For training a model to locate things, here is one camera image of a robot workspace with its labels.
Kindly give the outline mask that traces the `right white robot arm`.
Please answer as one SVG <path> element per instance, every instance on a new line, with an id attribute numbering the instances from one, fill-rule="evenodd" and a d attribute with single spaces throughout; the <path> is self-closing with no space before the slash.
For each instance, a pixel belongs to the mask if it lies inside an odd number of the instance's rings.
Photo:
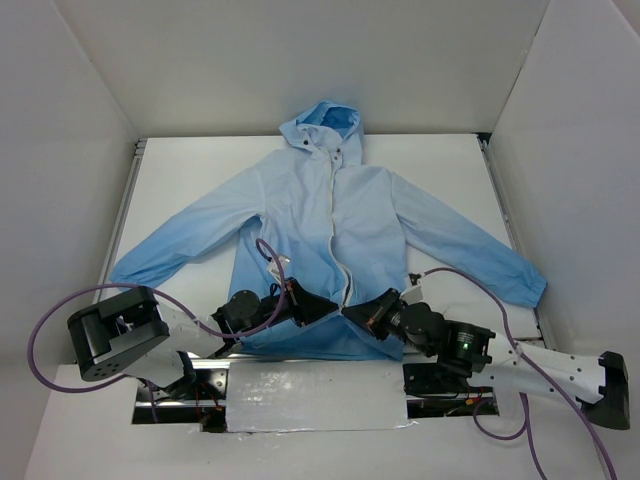
<path id="1" fill-rule="evenodd" d="M 378 340 L 393 336 L 436 359 L 435 379 L 446 391 L 471 387 L 514 390 L 562 401 L 566 394 L 587 420 L 611 430 L 628 430 L 628 373 L 624 357 L 562 353 L 511 341 L 473 324 L 447 320 L 423 301 L 394 289 L 343 315 Z"/>

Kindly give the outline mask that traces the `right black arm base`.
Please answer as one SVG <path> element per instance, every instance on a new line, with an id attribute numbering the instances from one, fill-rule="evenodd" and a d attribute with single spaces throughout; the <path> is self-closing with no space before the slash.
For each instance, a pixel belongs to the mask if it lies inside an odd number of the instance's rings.
<path id="1" fill-rule="evenodd" d="M 491 387 L 473 387 L 466 379 L 450 375 L 434 362 L 408 360 L 402 364 L 409 419 L 497 415 Z"/>

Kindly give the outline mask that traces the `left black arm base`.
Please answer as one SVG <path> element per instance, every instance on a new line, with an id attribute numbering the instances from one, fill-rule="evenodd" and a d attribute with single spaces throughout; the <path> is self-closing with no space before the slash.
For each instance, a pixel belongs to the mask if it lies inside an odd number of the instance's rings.
<path id="1" fill-rule="evenodd" d="M 185 376 L 166 389 L 140 380 L 133 425 L 191 425 L 202 432 L 227 431 L 228 366 L 206 366 L 187 357 Z"/>

